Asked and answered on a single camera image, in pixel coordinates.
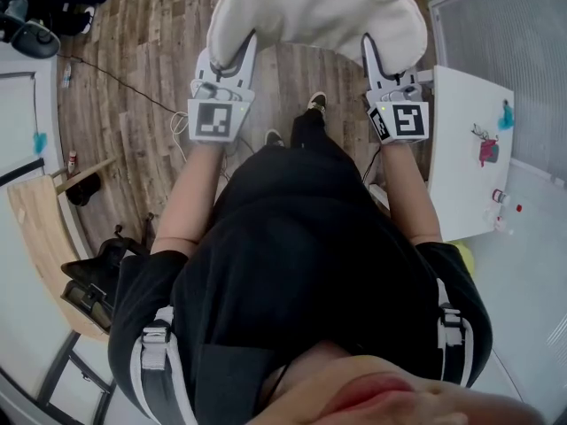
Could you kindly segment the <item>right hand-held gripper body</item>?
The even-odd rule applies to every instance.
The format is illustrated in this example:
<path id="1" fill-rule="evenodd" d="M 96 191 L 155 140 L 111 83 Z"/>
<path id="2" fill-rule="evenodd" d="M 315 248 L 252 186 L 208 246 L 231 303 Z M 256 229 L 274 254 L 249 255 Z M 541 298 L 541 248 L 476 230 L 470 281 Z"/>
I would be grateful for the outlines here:
<path id="1" fill-rule="evenodd" d="M 380 90 L 367 91 L 367 115 L 382 145 L 418 143 L 429 138 L 429 104 L 422 94 L 419 82 L 396 85 L 394 79 L 385 77 Z"/>

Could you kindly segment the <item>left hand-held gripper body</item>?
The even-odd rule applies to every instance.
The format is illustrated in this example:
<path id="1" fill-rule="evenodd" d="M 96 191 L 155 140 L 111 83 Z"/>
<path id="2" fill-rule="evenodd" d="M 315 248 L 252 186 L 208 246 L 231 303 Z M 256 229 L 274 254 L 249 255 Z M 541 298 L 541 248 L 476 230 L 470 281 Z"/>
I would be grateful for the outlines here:
<path id="1" fill-rule="evenodd" d="M 233 143 L 255 93 L 226 83 L 195 79 L 188 100 L 189 138 L 194 143 Z"/>

